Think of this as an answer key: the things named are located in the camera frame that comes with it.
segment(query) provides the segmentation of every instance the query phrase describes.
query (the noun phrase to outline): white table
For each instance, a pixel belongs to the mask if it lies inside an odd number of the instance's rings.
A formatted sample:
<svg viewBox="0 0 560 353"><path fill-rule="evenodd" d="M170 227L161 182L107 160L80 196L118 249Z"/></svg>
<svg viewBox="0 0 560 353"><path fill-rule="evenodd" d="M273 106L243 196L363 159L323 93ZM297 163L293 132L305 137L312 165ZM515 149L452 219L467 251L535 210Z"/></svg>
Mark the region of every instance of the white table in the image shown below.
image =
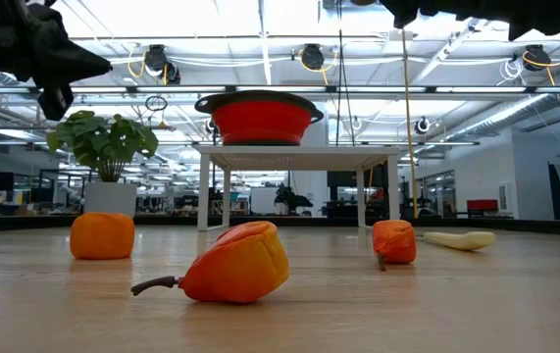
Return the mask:
<svg viewBox="0 0 560 353"><path fill-rule="evenodd" d="M288 147L288 146L194 146L201 154L199 184L199 230L229 226L231 171L354 171L358 184L358 227L365 222L364 171L388 161L388 208L399 220L397 149L390 147ZM208 227L210 161L224 171L223 222Z"/></svg>

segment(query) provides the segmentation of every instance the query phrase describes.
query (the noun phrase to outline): potted plant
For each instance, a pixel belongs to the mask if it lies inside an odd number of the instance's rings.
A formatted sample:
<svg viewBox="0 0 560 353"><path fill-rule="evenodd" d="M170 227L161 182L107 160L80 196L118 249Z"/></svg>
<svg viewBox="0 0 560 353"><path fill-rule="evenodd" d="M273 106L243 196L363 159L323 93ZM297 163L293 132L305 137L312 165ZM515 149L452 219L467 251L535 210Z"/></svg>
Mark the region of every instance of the potted plant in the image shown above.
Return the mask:
<svg viewBox="0 0 560 353"><path fill-rule="evenodd" d="M114 116L114 122L95 117L94 112L80 111L55 126L46 136L51 153L67 145L76 162L96 170L102 182L85 186L85 212L135 213L135 184L118 183L125 164L135 153L150 158L158 147L151 128Z"/></svg>

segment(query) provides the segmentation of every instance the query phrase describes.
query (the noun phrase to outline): plant pot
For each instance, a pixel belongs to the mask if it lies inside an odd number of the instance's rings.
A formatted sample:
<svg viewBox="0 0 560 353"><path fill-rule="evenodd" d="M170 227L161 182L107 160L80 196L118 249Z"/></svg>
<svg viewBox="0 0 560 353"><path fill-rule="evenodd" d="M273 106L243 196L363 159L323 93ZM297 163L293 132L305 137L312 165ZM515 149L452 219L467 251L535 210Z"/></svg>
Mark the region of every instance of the plant pot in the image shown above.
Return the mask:
<svg viewBox="0 0 560 353"><path fill-rule="evenodd" d="M212 114L224 145L299 146L306 128L324 116L305 98L269 90L214 94L194 108Z"/></svg>
<svg viewBox="0 0 560 353"><path fill-rule="evenodd" d="M85 185L83 212L135 215L137 186L129 183L91 182Z"/></svg>

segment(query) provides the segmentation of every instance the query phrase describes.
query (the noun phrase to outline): wooden table surface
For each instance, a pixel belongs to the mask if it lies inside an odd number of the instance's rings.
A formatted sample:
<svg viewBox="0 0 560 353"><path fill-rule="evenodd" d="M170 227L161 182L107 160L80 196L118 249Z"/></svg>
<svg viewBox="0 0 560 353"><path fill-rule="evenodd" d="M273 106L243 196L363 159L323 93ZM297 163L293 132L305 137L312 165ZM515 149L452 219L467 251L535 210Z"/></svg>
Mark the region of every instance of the wooden table surface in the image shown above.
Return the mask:
<svg viewBox="0 0 560 353"><path fill-rule="evenodd" d="M218 232L138 227L131 259L100 262L73 260L68 234L0 232L0 352L560 352L560 235L498 232L478 253L419 242L413 265L381 273L367 230L282 227L290 279L221 305L129 293L183 276Z"/></svg>

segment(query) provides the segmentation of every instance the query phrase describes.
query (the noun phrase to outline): plush banana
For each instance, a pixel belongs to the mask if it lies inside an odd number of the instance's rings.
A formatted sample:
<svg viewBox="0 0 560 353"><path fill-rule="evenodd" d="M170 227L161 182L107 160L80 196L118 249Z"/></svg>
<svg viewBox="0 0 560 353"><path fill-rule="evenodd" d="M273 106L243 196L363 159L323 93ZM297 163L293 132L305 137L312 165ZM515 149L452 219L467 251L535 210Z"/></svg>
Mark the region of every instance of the plush banana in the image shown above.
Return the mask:
<svg viewBox="0 0 560 353"><path fill-rule="evenodd" d="M478 250L495 241L495 234L490 231L470 231L465 234L429 231L424 239L457 250Z"/></svg>

